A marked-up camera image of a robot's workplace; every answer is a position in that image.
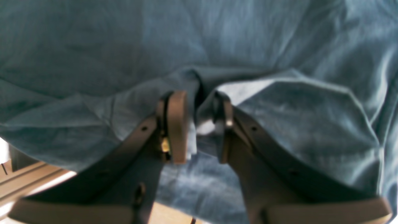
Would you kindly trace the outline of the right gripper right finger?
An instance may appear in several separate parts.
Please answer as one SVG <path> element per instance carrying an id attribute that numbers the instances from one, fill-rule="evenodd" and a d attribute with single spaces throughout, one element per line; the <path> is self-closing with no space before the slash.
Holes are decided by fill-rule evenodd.
<path id="1" fill-rule="evenodd" d="M 222 92 L 213 102 L 218 158 L 239 178 L 251 224 L 385 224 L 387 200 L 300 162 Z"/>

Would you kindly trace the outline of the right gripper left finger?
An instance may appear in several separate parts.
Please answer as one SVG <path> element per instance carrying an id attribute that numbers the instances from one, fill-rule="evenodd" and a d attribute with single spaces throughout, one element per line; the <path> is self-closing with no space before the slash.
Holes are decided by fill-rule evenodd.
<path id="1" fill-rule="evenodd" d="M 110 154 L 17 200 L 8 217 L 26 224 L 146 224 L 164 165 L 187 161 L 187 138 L 187 92 L 168 92 Z"/>

